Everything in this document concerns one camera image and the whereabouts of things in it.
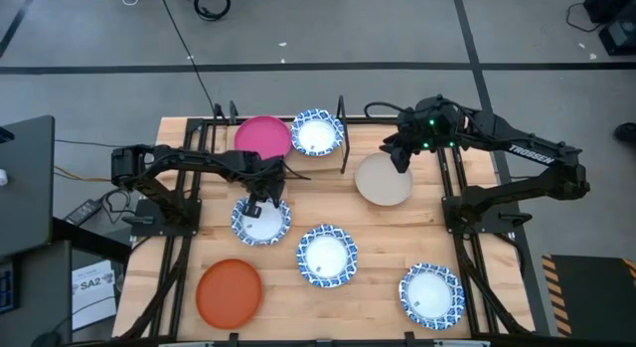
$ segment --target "wooden tabletop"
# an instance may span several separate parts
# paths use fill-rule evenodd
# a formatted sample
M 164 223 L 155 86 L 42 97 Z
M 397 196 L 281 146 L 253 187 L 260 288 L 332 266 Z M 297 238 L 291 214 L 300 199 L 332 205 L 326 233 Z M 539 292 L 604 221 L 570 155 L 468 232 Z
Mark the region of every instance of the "wooden tabletop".
M 187 117 L 163 118 L 157 144 L 181 146 L 186 120 Z M 444 190 L 437 156 L 425 152 L 413 156 L 412 193 L 397 206 L 376 206 L 356 189 L 358 163 L 378 152 L 382 139 L 395 130 L 386 125 L 350 124 L 351 155 L 345 174 L 336 170 L 310 172 L 305 175 L 311 181 L 288 180 L 283 198 L 292 210 L 292 227 L 274 246 L 250 247 L 232 233 L 230 213 L 236 200 L 246 192 L 216 175 L 203 174 L 201 228 L 190 252 L 179 339 L 227 340 L 230 332 L 238 332 L 240 340 L 402 339 L 406 331 L 413 331 L 416 338 L 469 337 L 465 314 L 452 328 L 433 331 L 410 321 L 398 301 L 398 282 L 417 262 L 445 265 L 459 274 L 452 237 L 444 227 L 440 204 Z M 227 133 L 224 127 L 218 129 L 216 152 L 226 149 Z M 468 150 L 463 152 L 463 159 L 469 184 L 497 184 L 489 153 Z M 160 180 L 173 188 L 176 175 L 177 172 L 165 172 Z M 458 194 L 452 169 L 451 176 L 453 191 Z M 332 289 L 309 284 L 298 271 L 295 258 L 300 238 L 322 223 L 348 231 L 359 249 L 358 271 L 353 279 Z M 523 326 L 534 329 L 515 250 L 492 236 L 480 238 L 492 289 Z M 165 238 L 152 238 L 130 258 L 113 336 L 132 325 L 154 294 L 164 242 Z M 206 324 L 195 304 L 197 283 L 205 270 L 229 258 L 251 263 L 264 284 L 258 313 L 233 331 Z M 485 331 L 482 299 L 476 287 L 473 291 L 480 327 Z M 171 308 L 172 292 L 164 304 L 161 333 L 168 331 Z

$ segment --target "gray floor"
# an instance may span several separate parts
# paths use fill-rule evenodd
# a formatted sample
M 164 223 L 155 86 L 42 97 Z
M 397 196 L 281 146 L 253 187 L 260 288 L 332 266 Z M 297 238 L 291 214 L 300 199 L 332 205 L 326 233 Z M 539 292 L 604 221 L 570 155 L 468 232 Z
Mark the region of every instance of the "gray floor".
M 0 38 L 23 1 L 0 0 Z M 199 64 L 468 62 L 453 0 L 233 0 L 228 17 L 217 23 L 199 20 L 188 0 L 167 1 Z M 464 0 L 480 61 L 636 61 L 608 57 L 595 34 L 565 24 L 565 8 L 578 1 Z M 572 20 L 591 26 L 582 10 L 574 10 Z M 189 65 L 161 0 L 134 7 L 120 0 L 35 0 L 0 58 L 0 68 L 128 65 Z M 202 77 L 214 102 L 233 100 L 242 114 L 332 107 L 338 94 L 350 113 L 362 113 L 372 100 L 409 105 L 439 92 L 473 107 L 480 102 L 470 71 Z M 636 212 L 629 204 L 636 151 L 611 135 L 617 124 L 636 120 L 636 71 L 486 72 L 485 79 L 496 113 L 520 129 L 584 150 L 592 186 L 585 199 L 521 204 L 535 216 L 526 226 L 534 260 L 545 253 L 636 260 L 630 249 Z M 0 75 L 0 97 L 0 124 L 52 114 L 58 138 L 114 144 L 153 142 L 162 116 L 210 113 L 194 74 Z M 108 177 L 109 154 L 107 148 L 58 144 L 56 164 Z M 540 169 L 515 158 L 509 164 L 513 175 Z M 58 177 L 55 184 L 58 217 L 110 189 Z M 107 233 L 124 226 L 112 227 L 100 216 L 86 227 Z M 76 338 L 104 338 L 109 328 L 106 322 Z

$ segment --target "pink plate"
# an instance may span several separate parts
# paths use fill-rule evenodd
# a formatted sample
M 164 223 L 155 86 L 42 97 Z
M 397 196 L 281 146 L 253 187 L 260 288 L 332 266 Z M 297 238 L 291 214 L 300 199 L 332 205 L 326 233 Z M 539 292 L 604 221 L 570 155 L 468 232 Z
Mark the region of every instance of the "pink plate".
M 235 149 L 258 152 L 260 159 L 284 156 L 291 149 L 291 131 L 276 117 L 253 117 L 238 128 Z

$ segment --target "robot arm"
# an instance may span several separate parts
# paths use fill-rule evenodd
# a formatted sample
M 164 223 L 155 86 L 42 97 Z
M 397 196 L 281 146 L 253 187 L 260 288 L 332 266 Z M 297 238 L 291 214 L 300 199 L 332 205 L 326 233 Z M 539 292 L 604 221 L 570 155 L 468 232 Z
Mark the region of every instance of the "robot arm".
M 243 213 L 256 218 L 260 208 L 255 203 L 271 198 L 278 207 L 285 185 L 282 156 L 261 160 L 255 152 L 211 154 L 167 145 L 117 148 L 111 155 L 112 184 L 128 191 L 138 190 L 159 206 L 169 223 L 184 225 L 189 214 L 182 195 L 155 179 L 159 173 L 172 169 L 215 173 L 228 182 L 241 182 L 249 192 L 249 204 Z
M 523 181 L 487 189 L 466 187 L 456 210 L 465 224 L 479 222 L 493 205 L 541 196 L 574 200 L 589 191 L 585 167 L 578 164 L 580 149 L 523 132 L 494 113 L 463 107 L 441 95 L 421 100 L 415 109 L 401 109 L 397 133 L 385 138 L 380 149 L 391 155 L 396 170 L 403 173 L 412 154 L 454 145 L 503 150 L 548 166 L 541 175 Z

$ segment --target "black monitor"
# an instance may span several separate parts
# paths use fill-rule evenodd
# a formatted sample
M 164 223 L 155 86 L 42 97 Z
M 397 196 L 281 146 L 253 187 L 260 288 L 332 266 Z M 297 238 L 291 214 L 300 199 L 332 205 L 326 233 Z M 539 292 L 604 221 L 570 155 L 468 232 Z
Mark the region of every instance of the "black monitor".
M 5 125 L 14 139 L 0 144 L 0 257 L 48 244 L 53 233 L 55 120 L 47 115 Z

